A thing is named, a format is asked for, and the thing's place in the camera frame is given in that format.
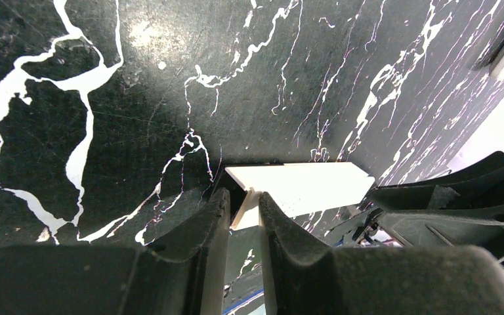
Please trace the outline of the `white remote battery cover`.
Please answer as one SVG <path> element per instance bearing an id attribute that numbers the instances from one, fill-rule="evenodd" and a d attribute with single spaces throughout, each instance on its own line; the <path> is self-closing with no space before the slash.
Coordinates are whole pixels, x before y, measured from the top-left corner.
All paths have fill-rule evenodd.
<path id="1" fill-rule="evenodd" d="M 245 192 L 231 229 L 259 224 L 259 198 L 267 192 L 288 217 L 359 204 L 375 179 L 351 162 L 231 166 L 225 171 Z"/>

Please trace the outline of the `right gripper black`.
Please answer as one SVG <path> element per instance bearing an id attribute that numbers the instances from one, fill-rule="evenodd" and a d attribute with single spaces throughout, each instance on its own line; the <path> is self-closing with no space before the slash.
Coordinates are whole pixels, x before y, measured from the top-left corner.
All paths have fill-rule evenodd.
<path id="1" fill-rule="evenodd" d="M 504 268 L 504 153 L 421 182 L 380 186 L 363 213 L 332 228 L 324 240 L 354 247 L 383 230 L 405 247 L 473 245 Z"/>

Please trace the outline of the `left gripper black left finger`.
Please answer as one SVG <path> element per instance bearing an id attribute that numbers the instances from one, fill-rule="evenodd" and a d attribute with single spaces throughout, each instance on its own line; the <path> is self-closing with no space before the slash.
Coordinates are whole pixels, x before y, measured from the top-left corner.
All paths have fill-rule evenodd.
<path id="1" fill-rule="evenodd" d="M 146 246 L 0 247 L 0 314 L 220 314 L 229 225 L 221 188 Z"/>

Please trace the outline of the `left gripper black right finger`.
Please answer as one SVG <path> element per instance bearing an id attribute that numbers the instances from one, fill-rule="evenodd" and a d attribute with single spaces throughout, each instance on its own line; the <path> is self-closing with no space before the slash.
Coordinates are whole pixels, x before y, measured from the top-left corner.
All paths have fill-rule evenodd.
<path id="1" fill-rule="evenodd" d="M 504 314 L 504 271 L 484 249 L 338 247 L 259 198 L 267 314 Z"/>

